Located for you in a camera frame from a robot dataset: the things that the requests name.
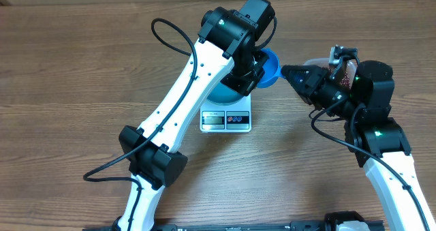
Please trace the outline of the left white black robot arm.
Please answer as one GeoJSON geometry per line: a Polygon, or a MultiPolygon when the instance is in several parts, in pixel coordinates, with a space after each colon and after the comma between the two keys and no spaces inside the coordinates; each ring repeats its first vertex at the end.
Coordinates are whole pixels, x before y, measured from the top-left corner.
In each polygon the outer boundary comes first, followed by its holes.
{"type": "Polygon", "coordinates": [[[125,126],[119,142],[129,160],[131,191],[113,230],[151,230],[165,187],[180,176],[187,157],[179,152],[191,121],[206,98],[223,84],[243,97],[265,75],[267,55],[256,45],[275,11],[267,0],[247,0],[240,10],[205,13],[189,60],[168,94],[139,127],[125,126]]]}

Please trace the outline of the blue plastic measuring scoop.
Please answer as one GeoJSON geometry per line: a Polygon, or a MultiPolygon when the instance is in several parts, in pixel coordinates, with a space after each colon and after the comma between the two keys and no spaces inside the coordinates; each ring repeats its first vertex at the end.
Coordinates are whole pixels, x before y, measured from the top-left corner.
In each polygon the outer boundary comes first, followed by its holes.
{"type": "Polygon", "coordinates": [[[278,56],[269,48],[262,49],[262,52],[267,55],[267,60],[263,64],[264,75],[257,84],[257,88],[264,89],[272,86],[278,80],[282,78],[281,66],[278,56]]]}

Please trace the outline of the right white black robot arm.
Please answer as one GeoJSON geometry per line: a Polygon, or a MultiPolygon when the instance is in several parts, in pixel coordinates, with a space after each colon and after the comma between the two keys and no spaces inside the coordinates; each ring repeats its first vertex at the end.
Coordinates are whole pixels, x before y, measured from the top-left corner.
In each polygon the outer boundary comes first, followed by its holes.
{"type": "Polygon", "coordinates": [[[435,219],[417,180],[411,146],[390,117],[393,69],[380,61],[359,63],[344,87],[317,65],[285,65],[282,76],[315,107],[319,135],[346,146],[364,169],[391,230],[434,230],[435,219]]]}

